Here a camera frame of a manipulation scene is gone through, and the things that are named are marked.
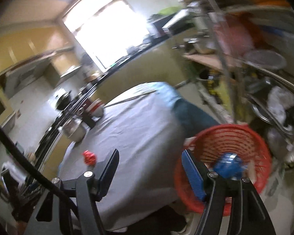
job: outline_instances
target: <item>pipe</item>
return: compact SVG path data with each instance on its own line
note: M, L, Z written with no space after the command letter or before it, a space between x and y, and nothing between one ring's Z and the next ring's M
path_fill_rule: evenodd
M8 135L2 130L0 126L0 141L6 147L7 151L15 158L15 160L33 177L35 178L43 187L48 189L50 192L59 197L60 200L65 202L73 213L78 218L77 206L75 203L58 187L52 184L46 177L44 177L32 164L21 154L17 149L13 141L8 137Z
M287 89L289 89L294 94L294 84L291 83L291 82L289 82L285 78L281 77L280 75L278 75L278 74L276 74L276 73L274 73L272 71L269 71L269 70L267 70L265 68L262 68L260 66L249 64L249 63L247 63L247 61L242 60L242 62L245 62L249 66L254 67L256 70L261 71L265 75L274 78L275 80L277 80L278 82L280 82L281 84L283 84L283 86L285 86Z

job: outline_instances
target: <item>wooden shelf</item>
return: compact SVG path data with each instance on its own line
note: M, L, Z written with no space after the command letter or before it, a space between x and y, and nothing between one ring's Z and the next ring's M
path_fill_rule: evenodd
M232 71L235 65L233 64L233 58L231 58L228 55L224 55L225 59L227 60L227 65L229 67L229 70ZM217 71L223 71L221 62L217 55L201 55L201 54L194 54L194 55L187 55L184 54L183 57L186 59L192 60L194 62L201 63L207 67L210 67L212 69L215 69Z

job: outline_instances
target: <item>metal screw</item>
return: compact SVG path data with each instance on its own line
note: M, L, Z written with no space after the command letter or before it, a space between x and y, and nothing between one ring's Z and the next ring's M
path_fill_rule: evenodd
M245 182L245 183L249 183L249 182L250 182L250 179L249 179L248 177L243 178L243 182Z
M91 172L91 171L86 171L85 173L84 173L84 177L86 177L86 178L89 178L89 177L91 177L93 175L93 173Z
M212 178L217 178L218 177L218 173L216 173L215 171L210 171L209 173L208 173L208 175L209 175L209 177L212 177Z
M59 178L53 178L51 180L51 183L59 183L60 179Z

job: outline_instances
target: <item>metal pot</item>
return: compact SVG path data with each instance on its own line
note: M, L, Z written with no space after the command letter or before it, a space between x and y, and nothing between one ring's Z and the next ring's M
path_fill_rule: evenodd
M70 104L71 100L71 91L64 93L55 105L57 110L64 110Z
M70 118L59 130L70 140L80 142L86 135L81 119Z
M199 54L212 54L215 51L213 41L206 32L199 32L196 37L190 38L188 43L192 44Z
M196 49L194 48L194 45L192 43L189 43L190 38L184 38L184 45L181 45L181 47L184 48L185 52L189 55L196 54Z
M287 149L288 143L275 127L270 127L267 130L267 142L273 156L279 161L284 162L289 152Z

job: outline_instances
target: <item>bowl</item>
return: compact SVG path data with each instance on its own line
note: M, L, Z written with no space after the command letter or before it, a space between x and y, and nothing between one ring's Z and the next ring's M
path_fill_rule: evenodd
M97 99L86 109L93 117L103 117L104 115L104 103Z
M68 139L75 142L80 142L85 137L85 135L86 129L82 125L82 123L80 123L78 127L75 129L75 131L70 136L68 136Z

